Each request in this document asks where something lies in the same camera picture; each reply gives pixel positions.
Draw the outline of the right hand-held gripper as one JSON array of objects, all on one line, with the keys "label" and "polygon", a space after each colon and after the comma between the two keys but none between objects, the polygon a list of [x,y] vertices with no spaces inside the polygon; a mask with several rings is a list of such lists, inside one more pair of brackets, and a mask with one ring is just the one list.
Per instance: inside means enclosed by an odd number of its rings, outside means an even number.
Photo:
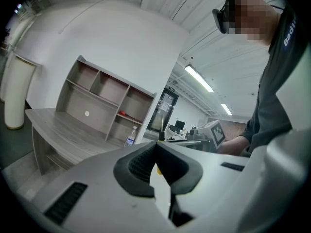
[{"label": "right hand-held gripper", "polygon": [[217,152],[219,146],[225,142],[225,133],[220,121],[215,120],[196,129],[191,129],[189,140],[200,141],[202,143],[202,151]]}]

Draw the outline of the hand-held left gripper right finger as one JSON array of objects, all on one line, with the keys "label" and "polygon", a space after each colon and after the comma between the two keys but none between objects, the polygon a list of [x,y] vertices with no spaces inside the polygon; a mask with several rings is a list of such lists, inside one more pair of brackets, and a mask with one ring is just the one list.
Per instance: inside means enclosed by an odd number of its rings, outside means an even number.
[{"label": "hand-held left gripper right finger", "polygon": [[175,227],[207,215],[245,168],[248,158],[172,143],[156,145],[156,205]]}]

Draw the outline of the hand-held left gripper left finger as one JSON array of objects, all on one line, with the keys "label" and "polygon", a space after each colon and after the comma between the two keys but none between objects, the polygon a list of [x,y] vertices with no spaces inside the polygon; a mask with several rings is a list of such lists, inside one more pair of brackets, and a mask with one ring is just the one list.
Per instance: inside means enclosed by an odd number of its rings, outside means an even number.
[{"label": "hand-held left gripper left finger", "polygon": [[71,233],[168,233],[175,230],[156,206],[154,198],[127,193],[116,181],[113,168],[122,157],[147,144],[113,150],[84,159],[63,172],[32,200],[41,212],[47,210],[74,183],[86,189],[60,227]]}]

